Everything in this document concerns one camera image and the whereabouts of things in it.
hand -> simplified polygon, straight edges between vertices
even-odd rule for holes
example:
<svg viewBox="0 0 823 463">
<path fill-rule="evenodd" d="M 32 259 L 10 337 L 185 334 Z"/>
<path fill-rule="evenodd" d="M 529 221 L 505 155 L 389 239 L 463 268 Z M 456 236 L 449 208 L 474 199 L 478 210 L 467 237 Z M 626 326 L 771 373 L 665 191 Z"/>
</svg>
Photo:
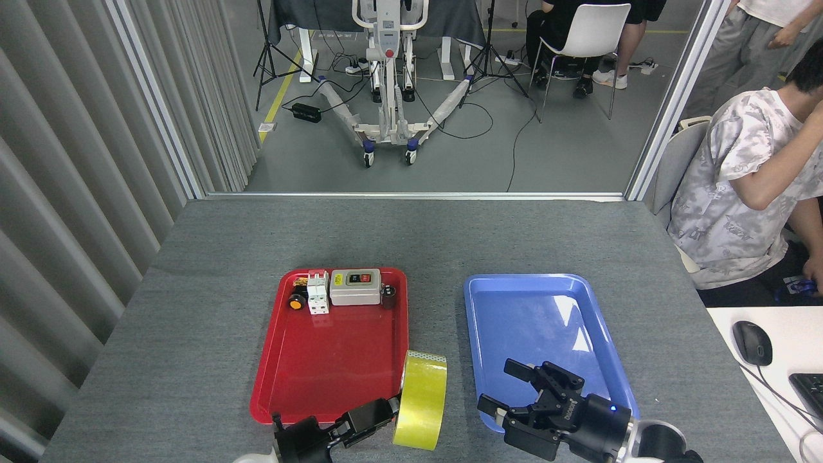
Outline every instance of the hand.
<svg viewBox="0 0 823 463">
<path fill-rule="evenodd" d="M 797 38 L 797 34 L 800 34 L 800 29 L 795 26 L 788 25 L 783 29 L 778 30 L 777 34 L 774 34 L 774 38 L 769 42 L 766 48 L 782 49 L 783 47 L 788 47 L 794 43 L 794 40 Z"/>
<path fill-rule="evenodd" d="M 817 292 L 812 296 L 820 297 L 821 287 L 823 287 L 823 256 L 812 256 L 803 265 L 803 276 L 817 284 Z"/>
</svg>

small white component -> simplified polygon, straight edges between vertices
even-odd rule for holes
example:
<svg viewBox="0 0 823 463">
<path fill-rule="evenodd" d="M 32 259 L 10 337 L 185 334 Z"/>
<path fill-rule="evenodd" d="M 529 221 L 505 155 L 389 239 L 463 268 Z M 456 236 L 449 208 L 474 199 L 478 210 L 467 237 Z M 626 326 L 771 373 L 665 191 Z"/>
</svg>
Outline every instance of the small white component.
<svg viewBox="0 0 823 463">
<path fill-rule="evenodd" d="M 379 269 L 342 269 L 332 271 L 329 296 L 335 306 L 380 304 Z"/>
<path fill-rule="evenodd" d="M 309 293 L 309 313 L 311 315 L 328 314 L 328 272 L 309 273 L 306 290 Z"/>
</svg>

tripod stand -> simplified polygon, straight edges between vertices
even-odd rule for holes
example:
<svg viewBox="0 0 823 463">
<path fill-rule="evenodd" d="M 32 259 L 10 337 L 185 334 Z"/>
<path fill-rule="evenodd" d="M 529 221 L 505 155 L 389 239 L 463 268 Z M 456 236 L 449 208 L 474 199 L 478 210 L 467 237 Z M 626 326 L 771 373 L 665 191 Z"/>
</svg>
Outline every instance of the tripod stand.
<svg viewBox="0 0 823 463">
<path fill-rule="evenodd" d="M 295 74 L 298 72 L 303 72 L 304 69 L 298 63 L 295 63 L 289 55 L 283 53 L 280 49 L 272 44 L 268 40 L 268 28 L 266 27 L 266 17 L 265 13 L 263 13 L 263 4 L 260 0 L 258 0 L 258 12 L 260 13 L 260 24 L 263 26 L 263 36 L 265 42 L 263 43 L 263 51 L 260 52 L 260 58 L 258 58 L 257 67 L 254 68 L 254 73 L 252 73 L 252 77 L 257 75 L 257 71 L 260 70 L 260 85 L 258 86 L 258 99 L 257 103 L 254 105 L 254 110 L 257 111 L 260 109 L 260 92 L 263 90 L 263 86 L 268 84 L 269 82 L 273 81 L 278 77 L 288 76 L 289 74 Z M 283 74 L 278 74 L 274 72 L 274 59 L 272 59 L 272 49 L 277 51 L 279 54 L 283 55 L 286 59 L 291 61 L 292 64 L 296 66 L 294 71 L 284 72 Z M 312 79 L 320 82 L 317 78 L 312 74 Z"/>
<path fill-rule="evenodd" d="M 523 96 L 528 98 L 528 93 L 526 92 L 526 90 L 523 88 L 522 85 L 520 85 L 520 82 L 518 82 L 518 80 L 514 78 L 512 69 L 509 68 L 505 60 L 500 57 L 499 53 L 497 53 L 495 46 L 491 44 L 491 29 L 495 21 L 495 0 L 491 0 L 491 5 L 486 11 L 489 13 L 489 28 L 486 31 L 486 44 L 483 45 L 483 49 L 480 51 L 480 53 L 472 59 L 468 66 L 466 66 L 465 72 L 468 72 L 469 68 L 474 69 L 474 74 L 472 74 L 471 81 L 472 84 L 476 81 L 479 81 L 483 77 L 501 77 L 513 79 L 514 83 L 517 84 L 518 89 L 520 89 L 520 92 L 523 93 Z M 489 72 L 489 65 L 490 61 L 492 60 L 492 56 L 497 58 L 500 64 L 503 65 L 503 69 L 506 70 L 504 73 L 494 74 L 492 72 Z M 466 95 L 463 96 L 464 100 L 466 99 L 466 96 L 468 96 L 468 90 L 466 90 Z"/>
</svg>

gray chair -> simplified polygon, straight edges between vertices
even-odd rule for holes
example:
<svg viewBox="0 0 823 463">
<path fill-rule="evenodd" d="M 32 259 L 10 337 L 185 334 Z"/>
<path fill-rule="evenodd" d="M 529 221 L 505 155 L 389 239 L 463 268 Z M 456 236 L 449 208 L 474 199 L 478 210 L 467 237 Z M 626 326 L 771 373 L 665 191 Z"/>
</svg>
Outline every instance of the gray chair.
<svg viewBox="0 0 823 463">
<path fill-rule="evenodd" d="M 651 208 L 654 214 L 661 222 L 663 227 L 668 227 L 672 220 L 672 201 L 674 195 L 677 193 L 677 188 L 683 180 L 683 175 L 689 167 L 691 159 L 695 157 L 703 138 L 706 136 L 706 129 L 709 123 L 706 118 L 696 118 L 698 121 L 694 124 L 686 124 L 686 128 L 676 133 L 666 145 L 663 152 L 663 157 L 660 159 L 654 187 L 652 191 Z M 689 123 L 694 121 L 689 119 L 684 121 Z M 679 247 L 683 265 L 690 273 L 696 272 L 700 267 L 695 264 L 686 253 Z"/>
</svg>

gray carpet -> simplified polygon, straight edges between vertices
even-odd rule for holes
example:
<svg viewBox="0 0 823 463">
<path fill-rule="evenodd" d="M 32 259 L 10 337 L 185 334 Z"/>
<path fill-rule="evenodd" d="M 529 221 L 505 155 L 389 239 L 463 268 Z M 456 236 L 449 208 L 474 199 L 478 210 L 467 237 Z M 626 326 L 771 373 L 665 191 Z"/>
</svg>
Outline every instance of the gray carpet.
<svg viewBox="0 0 823 463">
<path fill-rule="evenodd" d="M 463 282 L 572 273 L 591 284 L 647 419 L 679 427 L 705 460 L 790 461 L 641 203 L 267 198 L 190 203 L 44 463 L 233 461 L 266 452 L 249 397 L 280 278 L 292 269 L 391 266 L 408 278 L 411 348 L 449 359 L 433 452 L 393 425 L 335 461 L 538 461 L 475 410 Z M 580 461 L 567 447 L 558 461 Z"/>
</svg>

